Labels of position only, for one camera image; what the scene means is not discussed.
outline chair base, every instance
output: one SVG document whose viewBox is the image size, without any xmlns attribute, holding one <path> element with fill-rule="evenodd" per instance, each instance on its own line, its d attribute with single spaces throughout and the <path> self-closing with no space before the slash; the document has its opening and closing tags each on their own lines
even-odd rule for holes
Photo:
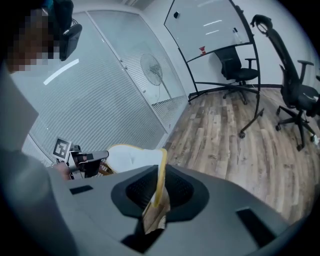
<svg viewBox="0 0 320 256">
<path fill-rule="evenodd" d="M 245 81 L 242 81 L 242 82 L 240 81 L 240 82 L 239 82 L 239 85 L 240 85 L 240 86 L 246 85 L 246 82 L 245 82 Z M 244 104 L 244 105 L 247 105 L 247 104 L 248 104 L 248 102 L 247 102 L 247 97 L 246 97 L 245 92 L 244 92 L 243 90 L 239 90 L 239 89 L 229 89 L 228 92 L 227 92 L 225 95 L 223 95 L 222 98 L 223 98 L 223 99 L 226 99 L 226 97 L 227 97 L 228 95 L 233 94 L 233 93 L 236 93 L 236 92 L 239 92 L 239 93 L 241 94 L 243 104 Z"/>
<path fill-rule="evenodd" d="M 278 124 L 276 125 L 275 129 L 277 131 L 281 130 L 280 125 L 285 125 L 285 124 L 296 124 L 298 125 L 299 128 L 299 132 L 300 132 L 300 136 L 301 136 L 301 144 L 298 144 L 296 149 L 298 151 L 301 151 L 305 145 L 306 145 L 306 141 L 305 141 L 305 134 L 304 134 L 304 128 L 306 128 L 311 134 L 311 141 L 313 141 L 315 139 L 315 135 L 316 133 L 314 132 L 314 130 L 312 130 L 312 128 L 309 126 L 308 122 L 303 120 L 302 115 L 304 113 L 303 110 L 300 110 L 299 113 L 295 113 L 287 108 L 284 108 L 283 106 L 279 106 L 279 108 L 276 111 L 276 114 L 279 115 L 280 114 L 280 110 L 283 110 L 284 112 L 286 112 L 289 116 L 291 116 L 291 118 L 288 118 L 286 120 L 281 120 L 278 122 Z"/>
</svg>

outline standing fan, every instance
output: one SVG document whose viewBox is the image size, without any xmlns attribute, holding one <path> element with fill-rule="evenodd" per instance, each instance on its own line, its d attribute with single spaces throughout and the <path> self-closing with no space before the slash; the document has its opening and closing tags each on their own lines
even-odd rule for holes
<svg viewBox="0 0 320 256">
<path fill-rule="evenodd" d="M 143 74 L 148 79 L 148 81 L 154 86 L 160 86 L 161 84 L 163 84 L 166 92 L 168 93 L 171 99 L 171 95 L 163 81 L 162 68 L 159 62 L 157 61 L 157 59 L 153 57 L 150 53 L 144 53 L 141 56 L 140 65 L 141 65 Z"/>
</svg>

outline wooden floor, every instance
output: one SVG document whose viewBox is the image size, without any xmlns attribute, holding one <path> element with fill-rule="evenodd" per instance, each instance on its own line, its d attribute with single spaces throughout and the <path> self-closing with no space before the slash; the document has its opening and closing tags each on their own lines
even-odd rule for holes
<svg viewBox="0 0 320 256">
<path fill-rule="evenodd" d="M 247 92 L 248 105 L 238 93 L 223 99 L 224 92 L 203 95 L 188 105 L 166 144 L 168 163 L 197 170 L 234 182 L 282 214 L 290 223 L 306 215 L 314 202 L 320 182 L 320 150 L 305 132 L 306 146 L 297 125 L 276 131 L 279 120 L 289 116 L 279 89 L 262 89 L 263 117 L 245 132 L 238 133 L 253 117 L 256 97 Z M 310 126 L 320 130 L 312 118 Z"/>
</svg>

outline baseboard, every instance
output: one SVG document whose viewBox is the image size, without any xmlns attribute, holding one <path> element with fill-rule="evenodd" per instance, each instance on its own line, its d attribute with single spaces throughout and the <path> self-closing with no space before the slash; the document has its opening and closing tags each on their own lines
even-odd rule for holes
<svg viewBox="0 0 320 256">
<path fill-rule="evenodd" d="M 248 88 L 257 88 L 257 84 L 246 84 L 246 86 Z M 269 84 L 269 83 L 265 83 L 265 84 L 261 84 L 261 88 L 273 88 L 273 89 L 281 89 L 281 84 Z M 227 87 L 217 87 L 217 88 L 212 88 L 212 89 L 208 89 L 208 90 L 200 90 L 199 93 L 202 93 L 202 92 L 208 92 L 208 93 L 215 93 L 215 92 L 220 92 L 220 91 L 225 91 L 225 90 L 228 90 Z M 189 94 L 188 98 L 190 100 L 191 97 L 193 96 L 197 96 L 197 93 L 196 92 L 192 92 Z"/>
</svg>

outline white cloth with yellow edge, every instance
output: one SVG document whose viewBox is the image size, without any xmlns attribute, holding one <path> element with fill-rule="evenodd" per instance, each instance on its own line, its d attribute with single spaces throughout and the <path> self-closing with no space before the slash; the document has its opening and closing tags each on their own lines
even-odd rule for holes
<svg viewBox="0 0 320 256">
<path fill-rule="evenodd" d="M 115 173 L 158 165 L 156 191 L 151 198 L 152 205 L 158 207 L 165 187 L 167 151 L 164 148 L 149 150 L 127 144 L 113 145 L 108 151 L 106 164 Z"/>
</svg>

